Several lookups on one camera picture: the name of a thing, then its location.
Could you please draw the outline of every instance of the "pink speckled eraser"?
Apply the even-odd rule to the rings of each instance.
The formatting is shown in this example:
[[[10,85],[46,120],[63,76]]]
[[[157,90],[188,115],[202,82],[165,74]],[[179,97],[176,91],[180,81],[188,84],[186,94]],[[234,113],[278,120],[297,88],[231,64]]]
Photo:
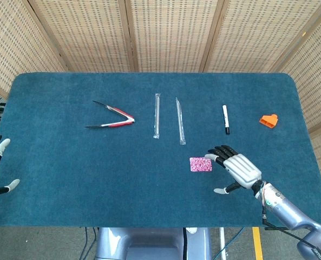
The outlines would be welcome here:
[[[191,157],[192,172],[212,172],[212,163],[210,159],[204,157]]]

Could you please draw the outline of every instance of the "blue carpet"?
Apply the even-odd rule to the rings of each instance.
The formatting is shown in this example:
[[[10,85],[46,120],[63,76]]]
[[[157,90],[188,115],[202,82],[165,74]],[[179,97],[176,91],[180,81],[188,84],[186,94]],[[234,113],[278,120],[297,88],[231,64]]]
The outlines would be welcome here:
[[[159,140],[153,138],[155,93],[161,93]],[[182,105],[184,146],[175,97]],[[124,110],[136,123],[84,128],[123,119],[92,100]],[[274,129],[259,123],[272,113],[279,116]],[[264,180],[321,222],[321,177],[295,84],[286,74],[22,74],[13,83],[0,134],[11,139],[0,185],[21,180],[0,196],[0,225],[261,225],[251,190],[213,193],[233,183],[223,168],[190,171],[190,157],[222,144],[247,156]]]

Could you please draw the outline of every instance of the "cable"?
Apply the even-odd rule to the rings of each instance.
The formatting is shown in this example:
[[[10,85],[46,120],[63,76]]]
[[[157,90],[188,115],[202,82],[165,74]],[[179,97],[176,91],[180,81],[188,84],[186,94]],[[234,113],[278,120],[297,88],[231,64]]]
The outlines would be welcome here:
[[[266,225],[266,226],[269,226],[271,228],[274,228],[276,230],[279,230],[280,232],[283,232],[283,233],[285,233],[285,234],[287,234],[287,235],[289,235],[289,236],[291,236],[293,238],[296,238],[297,240],[300,240],[301,242],[305,243],[306,245],[310,246],[311,248],[316,248],[314,245],[312,245],[311,243],[307,242],[306,240],[304,240],[304,239],[302,239],[302,238],[300,238],[300,237],[298,237],[298,236],[296,236],[296,235],[294,235],[292,233],[289,233],[289,232],[287,232],[287,231],[285,231],[285,230],[283,230],[283,229],[281,229],[281,228],[279,228],[279,227],[277,227],[275,225],[272,225],[271,223],[267,222],[266,220],[263,221],[263,224]]]
[[[242,231],[243,231],[244,229],[245,229],[245,228],[242,227],[242,228],[240,229],[240,231],[238,231],[237,234],[230,240],[230,242],[227,243],[227,244],[223,247],[223,249],[221,249],[221,250],[218,252],[218,254],[213,258],[213,260],[217,260],[218,256],[220,256],[220,254],[223,252],[223,250],[226,249],[232,242],[234,242],[234,240],[239,237],[239,235],[242,233]]]
[[[183,260],[187,260],[188,254],[188,238],[187,238],[187,229],[183,228]]]
[[[259,189],[259,196],[261,197],[261,204],[265,206],[265,199],[264,199],[264,189],[263,187],[265,186],[266,182],[262,181],[260,189]]]
[[[88,234],[87,234],[87,227],[86,227],[86,226],[84,227],[84,232],[86,233],[86,242],[84,243],[84,247],[83,247],[82,252],[81,252],[81,254],[80,254],[79,260],[82,259],[83,253],[84,253],[84,251],[85,251],[85,249],[86,249],[87,242],[88,242]]]
[[[85,256],[84,256],[84,258],[83,258],[83,260],[86,260],[86,257],[88,256],[90,249],[93,247],[93,245],[94,245],[94,243],[95,243],[95,241],[96,241],[95,228],[93,228],[93,232],[94,232],[94,240],[93,240],[93,242],[91,243],[91,245],[90,245],[90,247],[89,247],[89,249],[88,249],[88,251],[87,251],[86,255],[85,255]]]

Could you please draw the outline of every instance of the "blue cable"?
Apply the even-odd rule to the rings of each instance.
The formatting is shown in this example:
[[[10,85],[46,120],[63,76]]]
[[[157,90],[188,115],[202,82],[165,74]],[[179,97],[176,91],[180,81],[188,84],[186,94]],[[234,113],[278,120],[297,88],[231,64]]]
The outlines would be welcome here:
[[[227,243],[227,244],[223,247],[223,249],[218,252],[218,254],[215,256],[215,258],[214,258],[213,260],[217,260],[218,256],[220,256],[220,254],[223,252],[223,250],[226,249],[232,242],[234,242],[234,240],[235,240],[236,238],[238,238],[238,236],[242,233],[242,231],[243,231],[244,229],[245,229],[245,228],[242,227],[242,228],[240,229],[240,231],[238,231],[238,233],[230,240],[230,242]]]

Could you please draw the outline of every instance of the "orange plastic piece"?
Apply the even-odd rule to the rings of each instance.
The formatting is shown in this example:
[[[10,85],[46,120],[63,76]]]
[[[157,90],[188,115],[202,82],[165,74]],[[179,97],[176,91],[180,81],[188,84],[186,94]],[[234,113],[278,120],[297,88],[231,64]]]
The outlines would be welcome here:
[[[277,121],[278,121],[278,116],[276,114],[272,114],[272,115],[263,115],[263,117],[260,119],[259,122],[269,128],[273,128],[276,126]]]

